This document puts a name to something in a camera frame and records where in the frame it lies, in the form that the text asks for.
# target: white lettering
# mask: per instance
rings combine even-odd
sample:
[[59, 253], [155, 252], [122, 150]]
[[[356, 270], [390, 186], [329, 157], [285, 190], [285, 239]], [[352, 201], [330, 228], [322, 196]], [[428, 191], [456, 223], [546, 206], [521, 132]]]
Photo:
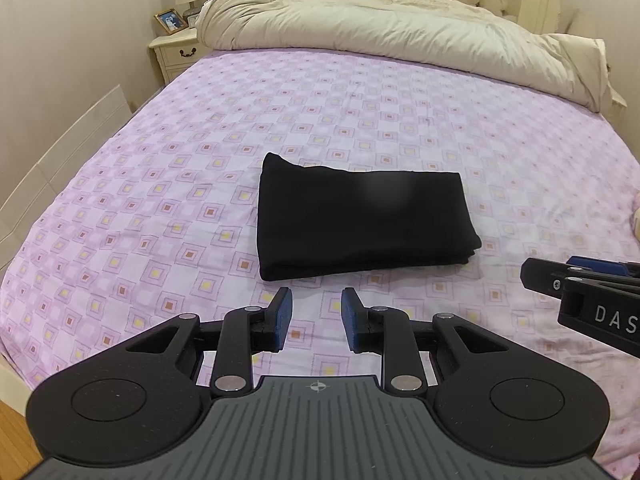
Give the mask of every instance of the white lettering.
[[628, 328], [626, 329], [627, 332], [629, 332], [630, 334], [633, 334], [636, 332], [636, 329], [638, 328], [636, 326], [636, 324], [634, 323], [634, 321], [638, 321], [638, 318], [636, 316], [631, 316], [629, 318], [629, 325], [631, 325], [633, 327], [632, 330], [629, 330]]
[[613, 315], [613, 319], [609, 321], [609, 326], [611, 325], [615, 325], [620, 328], [620, 313], [618, 311]]
[[607, 310], [602, 305], [598, 305], [598, 309], [596, 310], [596, 321], [598, 323], [602, 323], [606, 315]]

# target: drawer handle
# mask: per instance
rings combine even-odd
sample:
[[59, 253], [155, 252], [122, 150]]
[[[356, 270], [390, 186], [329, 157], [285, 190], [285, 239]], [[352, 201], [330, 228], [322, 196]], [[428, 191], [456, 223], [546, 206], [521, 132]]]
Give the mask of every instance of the drawer handle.
[[185, 54], [183, 50], [180, 50], [180, 55], [181, 55], [182, 57], [191, 57], [191, 56], [193, 56], [193, 54], [195, 54], [195, 53], [196, 53], [196, 48], [195, 48], [195, 47], [193, 47], [193, 48], [191, 49], [191, 53], [190, 53], [190, 54]]

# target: wooden floor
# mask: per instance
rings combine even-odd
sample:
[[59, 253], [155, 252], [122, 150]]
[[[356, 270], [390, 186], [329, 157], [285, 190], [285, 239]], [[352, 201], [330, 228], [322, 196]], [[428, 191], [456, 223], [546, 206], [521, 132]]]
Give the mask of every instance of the wooden floor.
[[24, 417], [0, 402], [0, 480], [18, 480], [38, 462]]

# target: nightstand drawer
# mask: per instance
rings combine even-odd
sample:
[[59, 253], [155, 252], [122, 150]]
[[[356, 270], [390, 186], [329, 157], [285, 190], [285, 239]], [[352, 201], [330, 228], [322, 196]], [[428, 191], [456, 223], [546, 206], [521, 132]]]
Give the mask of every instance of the nightstand drawer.
[[197, 42], [162, 47], [162, 57], [166, 67], [186, 63], [193, 64], [209, 52], [211, 52], [209, 48]]
[[179, 66], [176, 68], [167, 68], [166, 69], [166, 75], [167, 75], [167, 79], [169, 81], [167, 81], [167, 83], [170, 83], [171, 81], [173, 81], [174, 79], [176, 79], [181, 73], [185, 72], [188, 68], [190, 68], [189, 66]]

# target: screw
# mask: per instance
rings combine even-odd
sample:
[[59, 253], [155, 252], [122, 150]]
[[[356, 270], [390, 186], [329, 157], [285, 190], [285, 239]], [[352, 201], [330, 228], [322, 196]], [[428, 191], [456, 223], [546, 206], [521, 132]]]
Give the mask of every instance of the screw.
[[223, 392], [236, 392], [246, 386], [246, 381], [237, 375], [224, 375], [216, 379], [215, 385]]
[[398, 375], [391, 379], [391, 385], [401, 392], [414, 392], [422, 386], [422, 381], [413, 375]]

